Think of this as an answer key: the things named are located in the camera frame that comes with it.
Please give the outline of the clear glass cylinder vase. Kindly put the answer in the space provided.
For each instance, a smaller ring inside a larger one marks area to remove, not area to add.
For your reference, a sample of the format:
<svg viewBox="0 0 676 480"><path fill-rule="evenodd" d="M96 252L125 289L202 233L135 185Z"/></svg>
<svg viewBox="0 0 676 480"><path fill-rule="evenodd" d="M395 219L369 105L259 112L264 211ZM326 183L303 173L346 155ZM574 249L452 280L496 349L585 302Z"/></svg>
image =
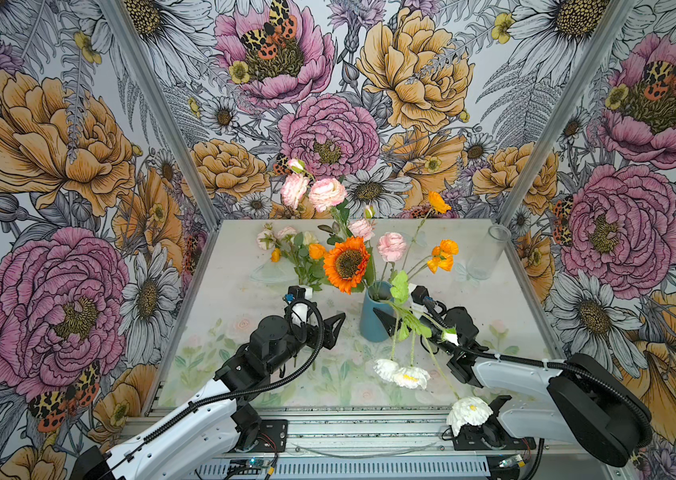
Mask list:
<svg viewBox="0 0 676 480"><path fill-rule="evenodd" d="M489 279L510 240L511 231L507 227L492 224L472 251L466 264L468 275L476 280Z"/></svg>

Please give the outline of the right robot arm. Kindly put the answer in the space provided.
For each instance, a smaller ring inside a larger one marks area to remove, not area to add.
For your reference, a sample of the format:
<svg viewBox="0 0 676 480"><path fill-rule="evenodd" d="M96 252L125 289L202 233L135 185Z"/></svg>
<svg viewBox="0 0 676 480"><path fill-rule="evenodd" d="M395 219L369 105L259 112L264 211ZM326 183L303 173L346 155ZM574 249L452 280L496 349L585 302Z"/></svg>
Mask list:
<svg viewBox="0 0 676 480"><path fill-rule="evenodd" d="M387 337L417 341L432 358L446 354L444 379L500 392L490 403L463 397L453 404L447 423L458 448L558 441L623 467L652 440L649 409L587 354L534 360L493 352L478 342L465 308L448 308L425 288L413 293L410 308L386 302L371 315Z"/></svg>

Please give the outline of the large pink peony stem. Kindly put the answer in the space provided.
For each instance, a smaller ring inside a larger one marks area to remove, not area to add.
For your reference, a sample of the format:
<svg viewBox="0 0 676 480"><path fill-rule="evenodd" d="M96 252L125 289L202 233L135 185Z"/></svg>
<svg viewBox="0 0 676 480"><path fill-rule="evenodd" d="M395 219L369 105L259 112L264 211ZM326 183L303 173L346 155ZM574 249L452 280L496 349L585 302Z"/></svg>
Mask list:
<svg viewBox="0 0 676 480"><path fill-rule="evenodd" d="M373 233L372 223L366 218L350 219L348 191L335 177L317 179L307 170L300 159L284 158L287 170L280 197L284 207L298 210L307 200L315 213L328 214L331 223L322 224L319 229L328 234L328 243L337 245L350 238L357 238L369 246L368 235Z"/></svg>

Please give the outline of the pink rose flower stem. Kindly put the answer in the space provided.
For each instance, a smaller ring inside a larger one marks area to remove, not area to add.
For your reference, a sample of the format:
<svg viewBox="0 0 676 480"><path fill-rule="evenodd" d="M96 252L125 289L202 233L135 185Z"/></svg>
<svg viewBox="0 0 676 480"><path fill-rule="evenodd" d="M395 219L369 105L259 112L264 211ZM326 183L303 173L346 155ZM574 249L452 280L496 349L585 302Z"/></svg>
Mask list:
<svg viewBox="0 0 676 480"><path fill-rule="evenodd" d="M358 219L350 220L349 232L353 237L363 240L366 251L369 254L368 265L365 271L364 281L366 292L372 300L381 299L381 282L385 273L378 274L375 265L375 254L379 253L384 267L394 265L403 259L408 250L408 244L404 236L397 232L388 232L378 236L376 234L376 210L368 205Z"/></svg>

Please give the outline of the teal ceramic vase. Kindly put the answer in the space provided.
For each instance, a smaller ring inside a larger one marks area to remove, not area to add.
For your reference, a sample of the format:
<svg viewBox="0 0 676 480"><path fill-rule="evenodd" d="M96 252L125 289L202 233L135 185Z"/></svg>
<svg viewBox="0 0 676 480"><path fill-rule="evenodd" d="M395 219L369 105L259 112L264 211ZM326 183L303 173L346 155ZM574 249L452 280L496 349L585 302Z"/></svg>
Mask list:
<svg viewBox="0 0 676 480"><path fill-rule="evenodd" d="M380 343L389 339L387 328L375 312L376 309L393 316L393 308L386 304L392 299L391 284L385 281L375 282L365 291L362 304L359 330L361 336L373 343Z"/></svg>

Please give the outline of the green circuit board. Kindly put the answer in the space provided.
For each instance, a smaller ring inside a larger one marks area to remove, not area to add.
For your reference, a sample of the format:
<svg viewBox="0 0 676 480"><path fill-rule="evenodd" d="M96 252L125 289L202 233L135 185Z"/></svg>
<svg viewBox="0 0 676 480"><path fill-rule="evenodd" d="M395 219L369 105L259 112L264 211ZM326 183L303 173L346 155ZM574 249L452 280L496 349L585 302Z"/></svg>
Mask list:
<svg viewBox="0 0 676 480"><path fill-rule="evenodd" d="M272 466L272 463L272 459L264 458L232 460L229 463L226 475L231 477L234 475L252 475L260 474L261 472L268 472Z"/></svg>

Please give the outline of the white flower stem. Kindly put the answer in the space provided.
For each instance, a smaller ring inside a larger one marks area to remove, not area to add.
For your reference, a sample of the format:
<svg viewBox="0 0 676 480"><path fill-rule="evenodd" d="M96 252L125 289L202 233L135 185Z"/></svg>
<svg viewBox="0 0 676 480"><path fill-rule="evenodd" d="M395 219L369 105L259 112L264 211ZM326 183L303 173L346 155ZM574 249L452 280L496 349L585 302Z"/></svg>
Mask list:
<svg viewBox="0 0 676 480"><path fill-rule="evenodd" d="M428 352L428 355L437 372L440 375L444 374L442 365L437 360L436 354L434 352L439 348L430 340L432 335L431 329L421 321L421 317L416 318L413 316L410 310L410 293L407 301L402 305L395 304L392 302L392 300L386 301L386 304L391 306L393 309L406 309L408 311L408 314L405 318L406 325L403 326L395 336L389 337L392 340L393 346L397 346L397 344L403 343L405 341L410 343L409 359L406 363L402 363L396 358L396 350L392 349L389 357L377 359L374 361L374 372L383 381L392 383L400 388L409 390L425 390L428 387L431 375L428 370L418 366L415 362L416 344L421 343L424 345L424 349Z"/></svg>

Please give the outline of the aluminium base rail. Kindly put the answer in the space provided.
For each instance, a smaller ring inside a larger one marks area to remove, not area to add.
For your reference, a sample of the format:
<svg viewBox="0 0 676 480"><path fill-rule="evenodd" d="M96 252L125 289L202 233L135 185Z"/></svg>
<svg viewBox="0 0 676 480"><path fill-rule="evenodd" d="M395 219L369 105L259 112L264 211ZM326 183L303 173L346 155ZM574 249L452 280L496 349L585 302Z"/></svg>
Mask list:
<svg viewBox="0 0 676 480"><path fill-rule="evenodd" d="M508 439L492 447L457 436L443 409L265 409L256 446L201 465L222 478L248 458L274 460L275 479L537 479L549 445Z"/></svg>

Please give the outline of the pink-edged white carnation stem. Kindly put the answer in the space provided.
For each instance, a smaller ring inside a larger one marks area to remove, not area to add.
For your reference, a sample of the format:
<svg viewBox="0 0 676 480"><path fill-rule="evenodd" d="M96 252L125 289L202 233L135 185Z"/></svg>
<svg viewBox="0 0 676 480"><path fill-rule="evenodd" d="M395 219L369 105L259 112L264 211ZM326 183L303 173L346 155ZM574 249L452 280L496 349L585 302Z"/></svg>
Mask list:
<svg viewBox="0 0 676 480"><path fill-rule="evenodd" d="M281 248L281 260L286 259L292 264L301 286L312 287L314 291L322 290L326 281L322 260L327 250L314 233L300 231L293 226L276 230L271 223L266 223L256 241L265 251L272 252L275 247Z"/></svg>

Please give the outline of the orange poppy flower stem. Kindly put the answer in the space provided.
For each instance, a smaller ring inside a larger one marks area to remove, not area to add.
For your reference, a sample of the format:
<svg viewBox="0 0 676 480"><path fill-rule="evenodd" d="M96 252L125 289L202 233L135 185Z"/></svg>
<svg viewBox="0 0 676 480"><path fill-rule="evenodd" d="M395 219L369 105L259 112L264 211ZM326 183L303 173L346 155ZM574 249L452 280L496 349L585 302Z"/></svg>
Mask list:
<svg viewBox="0 0 676 480"><path fill-rule="evenodd" d="M460 247L457 242L445 239L432 249L429 256L418 261L413 266L413 273L410 274L407 269L409 262L410 251L412 246L417 243L421 230L426 222L435 214L443 215L449 213L452 206L441 196L438 192L428 193L428 209L420 219L417 228L408 244L408 248L402 257L402 265L400 269L395 268L390 276L390 293L393 303L402 305L407 301L409 293L409 280L417 275L423 269L428 269L431 273L436 274L438 271L451 271L454 266L454 257L459 254Z"/></svg>

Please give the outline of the orange sunflower stem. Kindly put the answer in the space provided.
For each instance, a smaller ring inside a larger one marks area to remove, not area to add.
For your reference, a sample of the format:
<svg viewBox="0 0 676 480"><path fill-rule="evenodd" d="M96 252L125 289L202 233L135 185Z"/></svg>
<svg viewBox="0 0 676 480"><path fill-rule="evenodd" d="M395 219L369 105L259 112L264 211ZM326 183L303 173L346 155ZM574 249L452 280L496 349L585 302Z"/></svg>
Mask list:
<svg viewBox="0 0 676 480"><path fill-rule="evenodd" d="M359 237L336 243L322 265L328 283L344 294L368 290L377 280L372 248Z"/></svg>

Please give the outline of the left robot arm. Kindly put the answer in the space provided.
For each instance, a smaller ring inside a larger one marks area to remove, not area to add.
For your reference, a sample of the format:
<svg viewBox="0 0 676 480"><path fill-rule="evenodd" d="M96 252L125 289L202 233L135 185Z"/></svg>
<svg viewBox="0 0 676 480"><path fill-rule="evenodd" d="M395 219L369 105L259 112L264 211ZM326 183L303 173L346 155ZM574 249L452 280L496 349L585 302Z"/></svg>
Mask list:
<svg viewBox="0 0 676 480"><path fill-rule="evenodd" d="M71 478L180 479L206 459L247 448L261 428L251 401L302 375L321 350L335 346L345 320L345 313L322 317L308 301L265 317L187 402L106 453L86 450Z"/></svg>

